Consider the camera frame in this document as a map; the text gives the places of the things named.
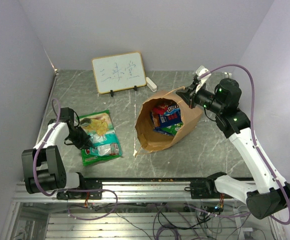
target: gray marble tabletop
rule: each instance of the gray marble tabletop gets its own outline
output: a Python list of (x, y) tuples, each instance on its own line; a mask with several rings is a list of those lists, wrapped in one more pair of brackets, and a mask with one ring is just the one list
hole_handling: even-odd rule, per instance
[[(147, 71), (158, 90), (188, 86), (193, 71)], [(222, 73), (213, 73), (207, 89), (213, 91), (223, 78)], [(68, 172), (81, 172), (84, 177), (117, 178), (180, 178), (207, 177), (223, 171), (232, 177), (251, 177), (251, 174), (234, 146), (223, 136), (216, 124), (205, 116), (196, 128), (169, 149), (141, 154), (134, 157), (140, 147), (135, 123), (142, 103), (154, 93), (147, 87), (138, 91), (123, 90), (110, 94), (98, 94), (91, 70), (60, 70), (53, 98), (58, 98), (62, 107), (74, 109), (78, 115), (87, 115), (108, 109), (119, 138), (123, 156), (89, 166), (82, 165), (80, 151), (74, 146), (61, 146), (61, 156)], [(40, 134), (45, 134), (47, 123), (54, 118), (51, 105)]]

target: white eraser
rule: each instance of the white eraser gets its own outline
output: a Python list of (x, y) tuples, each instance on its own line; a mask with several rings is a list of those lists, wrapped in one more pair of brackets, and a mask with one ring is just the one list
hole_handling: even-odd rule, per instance
[(147, 86), (150, 88), (151, 91), (157, 91), (157, 85), (154, 84), (153, 81), (149, 77), (146, 77)]

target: whiteboard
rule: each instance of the whiteboard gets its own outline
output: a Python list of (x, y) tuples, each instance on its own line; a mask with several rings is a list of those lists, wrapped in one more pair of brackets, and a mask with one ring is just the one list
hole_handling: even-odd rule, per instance
[(139, 52), (97, 57), (91, 61), (100, 94), (110, 90), (131, 89), (146, 85), (145, 71)]

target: brown paper bag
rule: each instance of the brown paper bag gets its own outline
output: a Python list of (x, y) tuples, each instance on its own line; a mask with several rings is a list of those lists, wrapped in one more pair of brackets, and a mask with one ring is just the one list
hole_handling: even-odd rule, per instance
[[(159, 102), (163, 102), (163, 100), (173, 100), (179, 105), (183, 125), (175, 136), (168, 136), (153, 131), (155, 127), (150, 117), (150, 111)], [(151, 152), (171, 147), (195, 128), (202, 114), (203, 111), (199, 107), (190, 109), (181, 97), (172, 92), (157, 92), (143, 103), (136, 122), (135, 128), (141, 147)]]

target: wall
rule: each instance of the wall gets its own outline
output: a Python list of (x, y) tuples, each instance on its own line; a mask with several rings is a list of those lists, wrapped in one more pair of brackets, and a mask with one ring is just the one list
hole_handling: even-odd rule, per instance
[(273, 0), (20, 0), (57, 69), (140, 51), (146, 70), (196, 70), (242, 57)]
[(0, 0), (0, 233), (21, 153), (36, 140), (54, 70), (17, 0)]
[[(290, 1), (275, 0), (240, 64), (255, 80), (255, 131), (274, 165), (290, 182)], [(251, 87), (246, 74), (234, 71), (250, 114)], [(286, 227), (290, 239), (290, 225)]]

